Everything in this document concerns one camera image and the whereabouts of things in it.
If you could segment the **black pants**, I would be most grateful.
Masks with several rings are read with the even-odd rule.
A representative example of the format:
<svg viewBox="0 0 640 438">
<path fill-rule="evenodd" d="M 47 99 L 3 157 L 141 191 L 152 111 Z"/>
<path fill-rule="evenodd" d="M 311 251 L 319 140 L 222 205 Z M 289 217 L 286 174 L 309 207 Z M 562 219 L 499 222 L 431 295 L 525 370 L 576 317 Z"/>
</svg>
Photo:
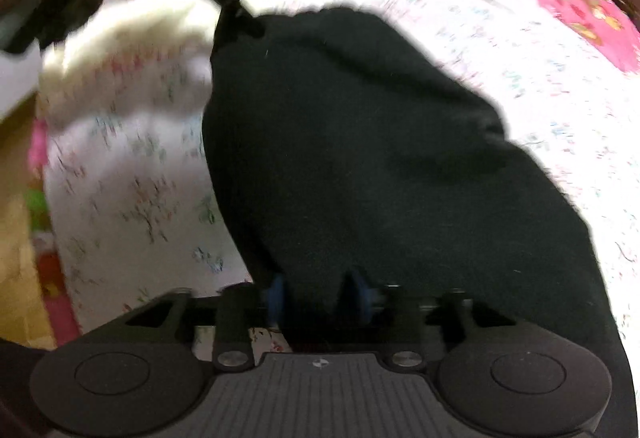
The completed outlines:
<svg viewBox="0 0 640 438">
<path fill-rule="evenodd" d="M 328 338 L 343 276 L 426 296 L 458 288 L 598 356 L 613 392 L 598 433 L 638 432 L 634 384 L 570 202 L 483 98 L 370 13 L 221 13 L 203 144 L 253 281 L 286 286 L 294 348 Z"/>
</svg>

